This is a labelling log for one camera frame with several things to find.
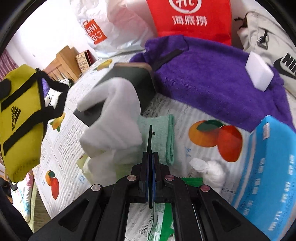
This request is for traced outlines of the green wet wipe packet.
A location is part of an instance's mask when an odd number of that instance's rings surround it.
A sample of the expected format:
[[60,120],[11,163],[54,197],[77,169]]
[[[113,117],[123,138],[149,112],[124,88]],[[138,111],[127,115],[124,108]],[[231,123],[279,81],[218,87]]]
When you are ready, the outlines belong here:
[[174,225],[170,203],[154,206],[154,221],[148,240],[174,240]]

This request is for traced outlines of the blue tissue pack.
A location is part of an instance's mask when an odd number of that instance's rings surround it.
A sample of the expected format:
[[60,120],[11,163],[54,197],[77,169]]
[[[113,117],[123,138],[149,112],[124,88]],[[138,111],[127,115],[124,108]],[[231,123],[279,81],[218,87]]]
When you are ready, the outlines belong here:
[[295,219],[295,132],[268,115],[251,133],[232,206],[270,240]]

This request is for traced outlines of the white sock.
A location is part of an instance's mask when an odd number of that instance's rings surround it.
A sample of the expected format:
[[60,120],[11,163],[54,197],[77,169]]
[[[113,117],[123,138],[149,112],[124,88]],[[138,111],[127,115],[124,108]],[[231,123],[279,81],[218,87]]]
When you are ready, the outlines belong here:
[[[83,97],[78,104],[86,102]],[[115,183],[115,151],[142,144],[142,134],[137,124],[139,116],[132,118],[131,114],[121,114],[112,117],[111,111],[107,110],[84,131],[80,144],[89,157],[84,168],[89,171],[93,184],[108,186]]]

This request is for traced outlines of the mint green sock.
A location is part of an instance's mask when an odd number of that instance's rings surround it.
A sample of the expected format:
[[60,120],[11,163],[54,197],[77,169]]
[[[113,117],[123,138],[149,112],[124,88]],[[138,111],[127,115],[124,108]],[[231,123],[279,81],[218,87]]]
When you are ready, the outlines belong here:
[[153,152],[158,152],[159,162],[164,165],[172,166],[175,161],[174,152],[174,126],[175,120],[172,114],[158,116],[156,118],[145,118],[140,116],[137,121],[140,133],[142,134],[141,150],[147,150],[149,139],[149,127],[152,126],[152,131],[155,133],[152,136],[151,149]]

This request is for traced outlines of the yellow Adidas pouch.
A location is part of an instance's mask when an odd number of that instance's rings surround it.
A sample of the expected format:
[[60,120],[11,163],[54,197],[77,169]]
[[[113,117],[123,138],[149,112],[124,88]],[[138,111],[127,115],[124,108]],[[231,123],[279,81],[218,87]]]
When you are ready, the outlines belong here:
[[[45,105],[43,80],[60,94],[56,106]],[[25,64],[1,81],[1,156],[12,182],[24,180],[39,164],[48,121],[62,116],[68,90]]]

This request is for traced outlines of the dark green tea tin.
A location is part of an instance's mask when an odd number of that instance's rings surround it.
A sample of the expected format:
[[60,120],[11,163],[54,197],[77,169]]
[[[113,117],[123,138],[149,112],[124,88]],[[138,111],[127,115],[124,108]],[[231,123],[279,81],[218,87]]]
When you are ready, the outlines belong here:
[[105,111],[111,116],[142,114],[156,95],[154,71],[147,63],[116,63],[90,90],[74,111],[86,126],[93,125]]

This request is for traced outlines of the white sponge block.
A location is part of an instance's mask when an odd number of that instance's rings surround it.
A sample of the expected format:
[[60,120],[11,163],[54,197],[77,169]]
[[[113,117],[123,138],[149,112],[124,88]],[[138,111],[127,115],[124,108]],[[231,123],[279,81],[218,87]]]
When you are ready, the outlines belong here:
[[274,77],[274,72],[261,56],[250,52],[245,69],[254,87],[262,92],[266,91]]

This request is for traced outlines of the crumpled white tissue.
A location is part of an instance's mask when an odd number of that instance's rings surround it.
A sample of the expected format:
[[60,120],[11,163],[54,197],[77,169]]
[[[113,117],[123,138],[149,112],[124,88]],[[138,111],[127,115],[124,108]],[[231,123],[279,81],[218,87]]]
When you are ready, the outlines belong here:
[[202,178],[204,184],[210,186],[219,194],[226,181],[226,172],[220,163],[215,160],[204,161],[193,158],[189,162],[189,175]]

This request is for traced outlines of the fruit print tablecloth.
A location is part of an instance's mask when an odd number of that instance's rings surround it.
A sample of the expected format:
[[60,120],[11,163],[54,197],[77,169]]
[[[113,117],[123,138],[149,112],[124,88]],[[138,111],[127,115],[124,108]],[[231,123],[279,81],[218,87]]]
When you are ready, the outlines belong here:
[[[87,126],[76,116],[77,102],[84,97],[108,73],[108,69],[89,70],[70,88],[65,118],[60,130],[48,126],[42,142],[39,165],[33,169],[37,189],[50,217],[55,217],[70,203],[85,192],[95,180],[102,184],[113,184],[131,172],[132,166],[141,160],[143,148],[112,151],[103,156],[103,162],[95,164],[96,171],[88,168],[90,158],[79,142]],[[194,158],[209,165],[218,163],[225,173],[225,181],[216,191],[228,202],[232,202],[238,188],[248,150],[249,132],[241,130],[243,146],[236,162],[227,162],[217,147],[200,147],[189,139],[190,127],[198,121],[210,120],[210,115],[185,103],[156,94],[144,111],[144,118],[174,117],[175,161],[170,172],[178,177],[200,177],[191,165]]]

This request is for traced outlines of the spotted white pillow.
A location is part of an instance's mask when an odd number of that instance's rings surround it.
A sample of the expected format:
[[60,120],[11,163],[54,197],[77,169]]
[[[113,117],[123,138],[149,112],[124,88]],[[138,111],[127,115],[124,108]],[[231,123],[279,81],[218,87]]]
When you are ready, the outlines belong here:
[[53,88],[49,87],[45,79],[42,79],[42,84],[45,98],[45,107],[53,106],[55,108],[58,102],[58,98],[61,95],[61,92],[58,92],[57,90],[54,90]]

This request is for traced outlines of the purple fleece towel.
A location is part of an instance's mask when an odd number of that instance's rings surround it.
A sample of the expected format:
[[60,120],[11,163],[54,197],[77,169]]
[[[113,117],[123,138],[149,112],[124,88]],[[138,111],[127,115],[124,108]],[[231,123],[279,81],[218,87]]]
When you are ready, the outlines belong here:
[[254,87],[245,65],[248,54],[218,42],[182,35],[150,39],[132,62],[150,66],[158,93],[251,132],[273,116],[293,126],[284,81],[277,71],[266,91]]

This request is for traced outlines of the wooden headboard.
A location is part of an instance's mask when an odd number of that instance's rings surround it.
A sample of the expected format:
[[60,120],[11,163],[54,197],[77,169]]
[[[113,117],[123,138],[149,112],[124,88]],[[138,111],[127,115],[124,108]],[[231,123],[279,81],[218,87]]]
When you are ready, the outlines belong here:
[[81,75],[76,61],[78,51],[72,47],[65,46],[56,54],[56,58],[44,69],[44,71],[55,81],[70,79],[74,83]]

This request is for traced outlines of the red striped curtain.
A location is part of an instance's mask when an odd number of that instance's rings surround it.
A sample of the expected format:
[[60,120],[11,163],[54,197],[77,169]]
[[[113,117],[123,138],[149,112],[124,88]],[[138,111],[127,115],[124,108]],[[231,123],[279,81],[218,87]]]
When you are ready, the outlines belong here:
[[0,80],[2,81],[9,72],[16,68],[18,68],[18,65],[12,59],[8,51],[4,50],[0,57]]

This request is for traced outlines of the white Miniso plastic bag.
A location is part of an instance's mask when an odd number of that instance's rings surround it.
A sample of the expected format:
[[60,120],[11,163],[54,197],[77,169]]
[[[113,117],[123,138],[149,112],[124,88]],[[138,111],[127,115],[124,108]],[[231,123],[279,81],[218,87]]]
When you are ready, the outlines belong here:
[[126,1],[70,1],[70,7],[98,58],[143,50],[154,37],[148,23]]

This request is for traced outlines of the grey Nike waist bag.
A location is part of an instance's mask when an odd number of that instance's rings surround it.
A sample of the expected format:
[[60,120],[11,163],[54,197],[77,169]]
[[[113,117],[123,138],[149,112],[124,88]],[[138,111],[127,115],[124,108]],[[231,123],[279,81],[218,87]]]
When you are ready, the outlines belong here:
[[238,30],[245,52],[255,52],[273,66],[295,96],[295,45],[279,24],[256,12],[248,12]]

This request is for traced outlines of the red Haidilao paper bag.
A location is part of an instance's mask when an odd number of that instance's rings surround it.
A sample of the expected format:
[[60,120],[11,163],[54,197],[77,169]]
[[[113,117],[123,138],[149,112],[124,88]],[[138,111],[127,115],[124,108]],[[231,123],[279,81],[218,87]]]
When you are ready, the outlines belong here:
[[159,37],[183,35],[231,45],[229,0],[147,1]]

